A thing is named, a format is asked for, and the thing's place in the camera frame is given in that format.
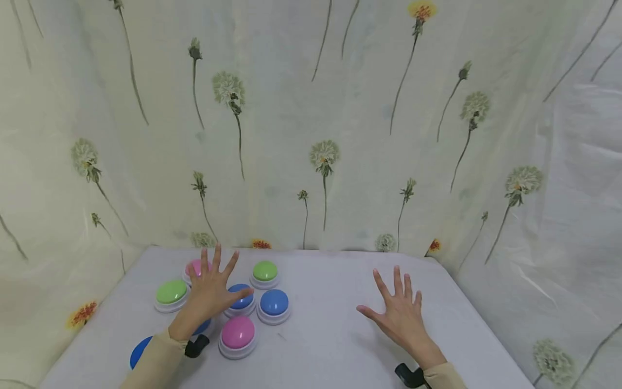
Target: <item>blue button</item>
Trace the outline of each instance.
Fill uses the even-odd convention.
[[[229,288],[229,292],[235,293],[247,288],[250,288],[250,286],[248,286],[247,284],[235,284],[234,286]],[[231,305],[231,309],[244,309],[251,305],[251,303],[253,302],[253,298],[254,296],[251,294],[250,296],[246,296],[242,300],[237,300]]]
[[[280,289],[272,289],[261,296],[261,310],[270,316],[278,316],[287,310],[289,299]]]
[[[134,370],[134,367],[138,363],[138,360],[141,358],[142,352],[145,351],[145,347],[149,344],[151,340],[151,336],[142,340],[142,342],[138,343],[138,345],[132,351],[132,355],[129,356],[129,367]]]
[[[211,319],[208,319],[207,321],[205,321],[203,324],[199,326],[199,328],[197,328],[197,330],[195,331],[194,334],[192,334],[192,336],[202,334],[203,332],[205,332],[205,330],[207,330],[207,327],[210,326],[210,323],[211,323]]]

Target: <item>right hand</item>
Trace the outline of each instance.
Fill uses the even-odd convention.
[[[402,285],[399,266],[393,268],[393,296],[376,269],[374,279],[384,299],[386,312],[379,314],[363,305],[357,306],[356,310],[374,321],[391,340],[406,350],[421,369],[426,370],[446,363],[445,356],[425,330],[421,316],[421,291],[417,291],[415,301],[412,301],[411,277],[405,274],[405,285]]]

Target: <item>green button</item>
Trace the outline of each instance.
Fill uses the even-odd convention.
[[[276,274],[276,265],[270,261],[261,261],[253,269],[253,277],[260,281],[271,281]]]
[[[186,294],[186,283],[181,279],[175,279],[162,285],[157,290],[155,299],[160,304],[172,304],[179,301]]]

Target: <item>tabletop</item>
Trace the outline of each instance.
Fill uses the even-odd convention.
[[[405,362],[414,370],[417,365],[355,309],[365,304],[383,312],[372,270],[377,268],[393,291],[392,269],[399,265],[402,274],[411,275],[413,288],[422,291],[430,336],[467,387],[533,388],[453,279],[430,258],[355,251],[240,252],[229,285],[249,283],[253,266],[271,260],[281,277],[277,288],[289,296],[291,316],[281,325],[267,326],[252,313],[258,345],[241,360],[219,353],[214,332],[199,358],[184,357],[170,387],[405,388],[395,367]],[[224,263],[232,253],[223,250]],[[175,316],[154,309],[157,288],[181,278],[186,263],[199,257],[199,249],[149,247],[59,358],[41,389],[119,387],[133,348],[164,330]],[[257,289],[255,298],[263,292]],[[225,320],[218,318],[217,331]]]

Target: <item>hand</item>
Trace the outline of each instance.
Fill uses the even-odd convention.
[[[201,276],[197,276],[194,266],[188,267],[192,289],[188,301],[169,327],[171,339],[179,341],[190,339],[203,322],[221,314],[234,302],[254,292],[251,288],[235,293],[227,290],[227,280],[238,262],[239,251],[233,253],[222,273],[219,271],[221,251],[219,243],[216,245],[211,270],[208,270],[207,249],[201,250]]]
[[[447,362],[439,347],[425,331],[421,317],[421,291],[417,291],[415,302],[412,302],[411,277],[404,275],[403,286],[399,266],[393,268],[393,296],[376,269],[374,279],[383,296],[386,312],[381,315],[363,305],[357,306],[356,310],[373,320],[391,340],[417,361],[421,369],[426,370]]]

